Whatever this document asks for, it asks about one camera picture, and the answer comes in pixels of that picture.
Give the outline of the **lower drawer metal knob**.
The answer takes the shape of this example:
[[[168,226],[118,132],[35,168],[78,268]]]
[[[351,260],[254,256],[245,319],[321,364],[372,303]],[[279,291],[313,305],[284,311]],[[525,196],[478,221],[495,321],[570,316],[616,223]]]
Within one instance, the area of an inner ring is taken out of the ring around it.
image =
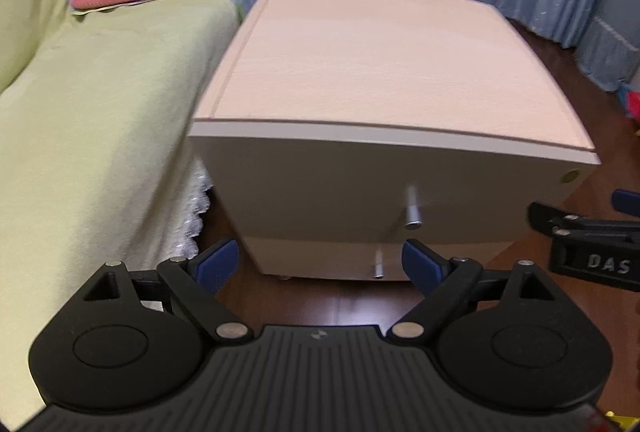
[[[384,253],[381,248],[376,249],[374,254],[373,277],[382,279],[384,277]]]

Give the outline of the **drawer metal knob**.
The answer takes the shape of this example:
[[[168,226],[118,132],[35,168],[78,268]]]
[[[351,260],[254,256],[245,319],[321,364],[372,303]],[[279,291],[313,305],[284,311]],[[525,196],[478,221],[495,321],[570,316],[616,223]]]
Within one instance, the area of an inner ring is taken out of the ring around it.
[[[373,277],[382,279],[384,277],[384,253],[381,248],[376,249],[374,254]]]
[[[405,229],[415,231],[419,230],[422,225],[418,190],[414,185],[409,185],[406,189]]]

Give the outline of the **upper drawer metal knob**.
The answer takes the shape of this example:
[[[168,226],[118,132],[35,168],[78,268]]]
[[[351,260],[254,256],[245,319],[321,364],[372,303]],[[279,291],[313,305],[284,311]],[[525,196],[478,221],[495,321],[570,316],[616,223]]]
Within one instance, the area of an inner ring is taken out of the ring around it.
[[[415,231],[419,230],[422,225],[418,190],[414,185],[409,185],[406,189],[405,229]]]

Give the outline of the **round green sticker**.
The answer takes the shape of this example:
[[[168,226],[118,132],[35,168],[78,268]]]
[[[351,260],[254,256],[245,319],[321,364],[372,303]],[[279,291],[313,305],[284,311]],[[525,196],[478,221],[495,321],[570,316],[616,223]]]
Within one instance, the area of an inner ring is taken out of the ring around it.
[[[567,173],[564,173],[562,175],[561,183],[562,184],[572,183],[580,177],[581,173],[582,171],[580,171],[579,169],[572,169],[570,171],[567,171]]]

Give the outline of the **red blue toy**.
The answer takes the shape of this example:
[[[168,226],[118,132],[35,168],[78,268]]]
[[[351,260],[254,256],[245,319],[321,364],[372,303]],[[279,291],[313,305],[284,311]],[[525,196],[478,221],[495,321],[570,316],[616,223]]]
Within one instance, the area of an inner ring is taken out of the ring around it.
[[[616,92],[627,118],[629,118],[639,132],[640,128],[640,92],[631,90],[630,85],[623,84]]]

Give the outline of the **light green sofa cover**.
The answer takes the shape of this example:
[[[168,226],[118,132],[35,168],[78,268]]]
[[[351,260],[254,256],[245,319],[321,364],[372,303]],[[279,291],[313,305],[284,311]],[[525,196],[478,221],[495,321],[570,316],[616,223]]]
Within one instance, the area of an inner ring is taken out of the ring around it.
[[[1,0],[1,419],[42,402],[30,345],[107,261],[160,259],[194,159],[186,133],[238,29],[230,0],[155,0],[83,18]]]

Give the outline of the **light wood bedside cabinet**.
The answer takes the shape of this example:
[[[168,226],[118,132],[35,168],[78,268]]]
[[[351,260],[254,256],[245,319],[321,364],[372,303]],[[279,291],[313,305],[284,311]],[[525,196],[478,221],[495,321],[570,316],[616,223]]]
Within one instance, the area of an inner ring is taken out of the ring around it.
[[[190,140],[262,273],[350,281],[375,279],[378,248],[400,281],[409,238],[488,262],[600,163],[535,52],[473,0],[257,0]]]

